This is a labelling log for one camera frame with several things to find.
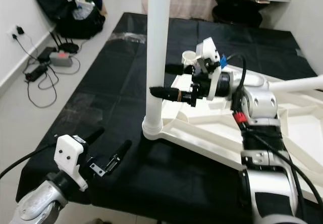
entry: white pole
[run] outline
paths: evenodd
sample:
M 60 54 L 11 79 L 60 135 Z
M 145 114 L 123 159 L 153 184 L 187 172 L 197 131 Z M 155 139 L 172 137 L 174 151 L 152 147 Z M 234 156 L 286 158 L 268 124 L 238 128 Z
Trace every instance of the white pole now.
M 295 79 L 269 83 L 272 92 L 293 92 L 323 88 L 323 75 L 307 79 Z
M 148 0 L 146 116 L 142 130 L 150 140 L 158 138 L 163 128 L 163 100 L 153 97 L 149 88 L 164 85 L 170 2 Z

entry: black cable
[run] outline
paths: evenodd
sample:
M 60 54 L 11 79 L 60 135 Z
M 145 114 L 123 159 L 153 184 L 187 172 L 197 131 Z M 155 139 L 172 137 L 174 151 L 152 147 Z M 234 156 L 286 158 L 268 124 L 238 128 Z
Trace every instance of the black cable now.
M 243 91 L 242 91 L 242 87 L 244 84 L 244 80 L 246 78 L 246 73 L 247 73 L 247 62 L 246 59 L 243 55 L 240 54 L 233 54 L 231 56 L 229 56 L 229 60 L 233 57 L 238 57 L 240 58 L 240 60 L 243 63 L 243 67 L 242 67 L 242 76 L 241 76 L 241 80 L 239 83 L 239 86 L 237 87 L 237 89 L 235 90 L 235 92 L 232 94 L 232 101 L 231 101 L 231 107 L 230 109 L 236 113 L 238 112 L 239 108 L 240 108 L 240 103 L 243 97 Z
M 47 107 L 50 107 L 51 105 L 53 105 L 55 102 L 56 102 L 56 100 L 57 100 L 57 92 L 56 92 L 56 89 L 55 89 L 55 86 L 54 86 L 54 83 L 52 82 L 52 79 L 51 79 L 51 77 L 50 77 L 50 75 L 48 75 L 48 77 L 49 77 L 49 80 L 50 80 L 50 82 L 51 82 L 51 85 L 52 85 L 52 88 L 53 88 L 53 90 L 54 90 L 54 92 L 55 92 L 55 99 L 52 101 L 52 103 L 50 103 L 50 104 L 48 104 L 48 105 L 44 105 L 44 106 L 39 106 L 39 105 L 37 105 L 34 101 L 32 101 L 31 100 L 31 98 L 30 98 L 30 95 L 29 95 L 29 81 L 27 82 L 27 95 L 28 95 L 28 99 L 29 99 L 29 101 L 34 105 L 34 106 L 36 106 L 37 108 L 41 108 L 41 109 L 43 109 L 43 108 L 47 108 Z
M 294 164 L 291 157 L 289 157 L 289 161 L 292 164 Z M 301 216 L 302 216 L 303 221 L 306 222 L 307 214 L 306 214 L 305 200 L 304 200 L 303 192 L 302 192 L 302 189 L 301 189 L 301 185 L 299 184 L 298 176 L 297 176 L 297 173 L 296 173 L 295 169 L 293 169 L 291 167 L 291 170 L 292 170 L 293 178 L 294 178 L 294 181 L 295 181 L 296 190 L 297 190 L 297 193 L 298 193 L 298 202 L 299 202 L 299 205 L 300 205 L 300 208 L 301 208 Z
M 74 58 L 77 62 L 78 62 L 78 64 L 79 64 L 79 67 L 77 68 L 77 70 L 75 71 L 75 72 L 72 72 L 72 73 L 65 73 L 65 72 L 57 72 L 57 71 L 54 71 L 54 70 L 52 70 L 52 68 L 50 68 L 53 72 L 54 72 L 54 74 L 56 73 L 56 74 L 62 74 L 62 75 L 74 75 L 74 74 L 76 74 L 77 72 L 79 72 L 80 71 L 80 69 L 81 69 L 81 63 L 80 63 L 80 61 L 76 58 L 76 57 L 74 57 L 74 56 L 70 56 L 70 58 Z
M 18 38 L 15 38 L 15 40 L 19 43 L 20 47 L 23 49 L 23 51 L 24 51 L 25 53 L 27 53 L 27 55 L 28 55 L 28 56 L 30 56 L 32 59 L 37 60 L 37 58 L 35 58 L 34 56 L 30 55 L 30 54 L 25 50 L 25 48 L 22 46 L 22 44 L 20 43 L 20 41 L 18 40 Z
M 241 90 L 242 87 L 243 87 L 243 84 L 244 84 L 244 80 L 246 78 L 246 73 L 247 73 L 247 62 L 246 62 L 246 59 L 244 58 L 243 55 L 240 55 L 238 54 L 237 55 L 238 58 L 240 58 L 240 60 L 242 61 L 243 63 L 243 68 L 242 68 L 242 76 L 241 76 L 241 80 L 240 80 L 240 84 L 237 88 L 237 90 Z
M 87 43 L 88 41 L 90 41 L 93 37 L 90 37 L 89 39 L 86 39 L 86 40 L 84 40 L 84 41 L 82 41 L 82 43 L 80 44 L 80 46 L 79 46 L 79 49 L 77 50 L 77 52 L 76 53 L 74 53 L 73 55 L 76 55 L 76 54 L 78 54 L 81 50 L 82 50 L 82 46 L 85 44 L 85 43 Z
M 38 83 L 38 89 L 40 89 L 40 90 L 47 90 L 47 89 L 50 89 L 50 88 L 52 88 L 53 86 L 57 85 L 57 84 L 58 84 L 58 82 L 60 81 L 60 79 L 59 79 L 59 78 L 58 78 L 58 76 L 55 74 L 55 72 L 54 72 L 54 70 L 51 68 L 51 66 L 47 65 L 47 67 L 49 67 L 49 68 L 52 70 L 52 72 L 54 73 L 54 75 L 55 75 L 55 77 L 56 77 L 56 82 L 55 82 L 53 85 L 50 85 L 50 86 L 45 87 L 45 88 L 40 87 L 41 83 L 42 83 L 42 82 L 44 82 L 44 80 L 45 80 L 45 79 L 47 79 L 47 74 L 45 74 L 45 78 L 43 78 L 43 79 Z
M 18 161 L 14 162 L 12 165 L 10 165 L 9 167 L 7 167 L 5 170 L 3 170 L 0 174 L 0 179 L 2 179 L 2 177 L 8 173 L 10 170 L 12 170 L 14 167 L 16 167 L 17 165 L 21 164 L 23 161 L 29 159 L 30 157 L 44 151 L 45 149 L 47 148 L 50 148 L 50 147 L 54 147 L 56 145 L 56 143 L 53 143 L 53 144 L 50 144 L 50 145 L 47 145 L 47 146 L 44 146 L 40 149 L 37 149 L 33 152 L 31 152 L 30 154 L 27 154 L 26 156 L 22 157 L 21 159 L 19 159 Z
M 28 61 L 27 61 L 27 64 L 24 68 L 24 70 L 22 71 L 23 74 L 25 74 L 26 70 L 29 68 L 30 65 L 33 65 L 37 62 L 37 60 L 34 60 L 32 63 L 30 62 L 33 58 L 29 58 Z
M 303 171 L 297 167 L 292 161 L 290 161 L 288 158 L 286 158 L 285 156 L 283 156 L 277 149 L 275 149 L 274 147 L 272 147 L 270 144 L 268 144 L 265 140 L 263 140 L 261 137 L 259 137 L 254 131 L 252 130 L 247 130 L 247 132 L 250 133 L 250 135 L 257 139 L 262 145 L 266 146 L 268 149 L 270 149 L 275 155 L 277 155 L 280 159 L 282 159 L 284 162 L 286 162 L 292 169 L 294 169 L 302 178 L 303 180 L 308 184 L 308 186 L 310 187 L 311 191 L 313 192 L 317 203 L 321 209 L 321 211 L 323 212 L 323 201 L 318 193 L 318 191 L 316 190 L 315 186 L 313 185 L 313 183 L 311 182 L 311 180 L 303 173 Z
M 33 46 L 33 48 L 35 49 L 35 52 L 36 52 L 36 57 L 38 56 L 39 54 L 39 51 L 38 51 L 38 48 L 36 48 L 36 46 L 34 45 L 33 41 L 32 41 L 32 38 L 27 34 L 25 33 L 25 35 L 29 38 L 30 40 L 30 44 Z

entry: wall outlet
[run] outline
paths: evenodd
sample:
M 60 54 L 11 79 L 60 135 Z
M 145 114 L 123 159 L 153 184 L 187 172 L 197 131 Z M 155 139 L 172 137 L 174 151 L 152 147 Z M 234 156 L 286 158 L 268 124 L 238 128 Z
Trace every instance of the wall outlet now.
M 6 32 L 6 34 L 11 41 L 14 41 L 14 39 L 12 38 L 12 34 L 19 36 L 18 31 L 17 31 L 17 26 L 14 25 L 14 26 L 10 27 L 10 29 Z

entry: black bag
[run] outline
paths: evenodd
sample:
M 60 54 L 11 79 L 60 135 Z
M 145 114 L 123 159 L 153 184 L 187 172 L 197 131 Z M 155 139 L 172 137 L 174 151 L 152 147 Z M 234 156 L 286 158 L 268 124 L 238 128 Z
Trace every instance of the black bag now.
M 37 0 L 45 14 L 57 24 L 57 32 L 66 38 L 89 39 L 103 29 L 105 17 L 94 7 L 84 20 L 75 20 L 74 2 L 68 0 Z

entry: tiled floor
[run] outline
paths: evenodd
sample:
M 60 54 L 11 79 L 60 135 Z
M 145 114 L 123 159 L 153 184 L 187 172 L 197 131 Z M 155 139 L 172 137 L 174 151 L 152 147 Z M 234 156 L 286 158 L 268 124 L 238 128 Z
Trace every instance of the tiled floor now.
M 81 69 L 76 75 L 60 75 L 56 86 L 58 98 L 49 108 L 34 107 L 27 98 L 27 85 L 21 74 L 10 89 L 0 99 L 0 171 L 13 161 L 31 152 L 38 145 L 65 103 L 79 84 L 97 54 L 110 36 L 123 12 L 141 12 L 141 0 L 104 0 L 108 19 L 103 31 L 89 42 L 76 56 L 81 62 Z M 37 84 L 30 85 L 30 95 L 39 104 L 46 104 L 53 99 L 53 91 L 40 91 Z M 24 164 L 9 172 L 0 182 L 0 223 L 9 223 L 16 207 L 15 196 Z M 62 210 L 57 224 L 85 223 L 94 218 L 109 220 L 113 224 L 150 224 L 155 220 L 93 206 L 70 203 Z

